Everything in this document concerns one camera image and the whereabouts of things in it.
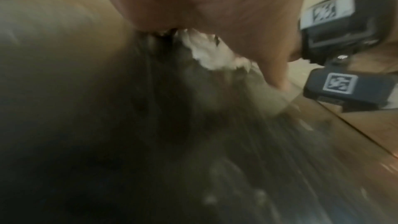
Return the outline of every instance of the white sticker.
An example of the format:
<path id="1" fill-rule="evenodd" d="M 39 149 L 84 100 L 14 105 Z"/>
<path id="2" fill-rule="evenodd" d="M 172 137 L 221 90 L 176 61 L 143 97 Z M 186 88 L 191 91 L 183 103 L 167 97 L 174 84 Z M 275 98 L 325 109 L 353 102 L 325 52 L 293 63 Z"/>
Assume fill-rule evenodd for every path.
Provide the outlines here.
<path id="1" fill-rule="evenodd" d="M 300 29 L 349 17 L 355 12 L 355 0 L 329 0 L 307 9 L 300 20 Z"/>
<path id="2" fill-rule="evenodd" d="M 354 92 L 358 76 L 341 73 L 330 73 L 323 86 L 324 91 L 350 95 Z"/>

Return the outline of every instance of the qr code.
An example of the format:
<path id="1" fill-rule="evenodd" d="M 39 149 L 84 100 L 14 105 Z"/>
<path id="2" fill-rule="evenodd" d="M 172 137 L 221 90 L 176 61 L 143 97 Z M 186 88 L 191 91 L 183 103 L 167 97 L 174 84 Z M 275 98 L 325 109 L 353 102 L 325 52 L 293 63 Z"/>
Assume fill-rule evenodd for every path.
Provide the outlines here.
<path id="1" fill-rule="evenodd" d="M 357 81 L 358 76 L 356 75 L 330 73 L 323 86 L 323 90 L 349 95 L 354 92 Z"/>

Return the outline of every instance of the hand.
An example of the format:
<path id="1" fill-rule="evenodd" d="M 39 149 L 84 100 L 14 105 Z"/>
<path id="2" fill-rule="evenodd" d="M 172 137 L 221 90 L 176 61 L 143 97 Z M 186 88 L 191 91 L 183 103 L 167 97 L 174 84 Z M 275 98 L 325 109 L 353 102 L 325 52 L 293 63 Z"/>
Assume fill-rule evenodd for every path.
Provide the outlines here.
<path id="1" fill-rule="evenodd" d="M 193 28 L 218 35 L 258 63 L 265 80 L 284 89 L 287 62 L 299 58 L 303 0 L 111 0 L 141 31 Z"/>

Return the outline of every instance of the skin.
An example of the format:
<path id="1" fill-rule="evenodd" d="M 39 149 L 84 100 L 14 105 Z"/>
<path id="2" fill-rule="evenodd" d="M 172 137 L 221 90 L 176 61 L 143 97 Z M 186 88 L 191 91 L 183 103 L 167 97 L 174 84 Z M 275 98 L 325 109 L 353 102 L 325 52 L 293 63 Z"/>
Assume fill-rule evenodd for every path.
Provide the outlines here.
<path id="1" fill-rule="evenodd" d="M 303 0 L 111 1 L 136 29 L 144 32 L 193 28 L 216 34 L 238 55 L 256 61 L 265 80 L 281 90 L 289 84 L 288 61 L 301 57 L 297 22 Z M 374 61 L 378 55 L 390 59 L 398 55 L 397 41 L 398 18 L 385 44 L 355 56 L 353 69 L 357 70 L 361 62 Z M 387 54 L 382 53 L 385 47 L 389 48 Z"/>

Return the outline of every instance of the dark surface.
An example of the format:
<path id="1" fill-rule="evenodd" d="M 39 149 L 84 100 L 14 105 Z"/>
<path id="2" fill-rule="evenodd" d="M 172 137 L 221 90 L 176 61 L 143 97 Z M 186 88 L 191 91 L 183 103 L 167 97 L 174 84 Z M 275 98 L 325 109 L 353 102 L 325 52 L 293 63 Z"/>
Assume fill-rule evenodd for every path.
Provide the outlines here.
<path id="1" fill-rule="evenodd" d="M 395 223 L 396 159 L 320 105 L 85 31 L 0 48 L 1 223 Z"/>

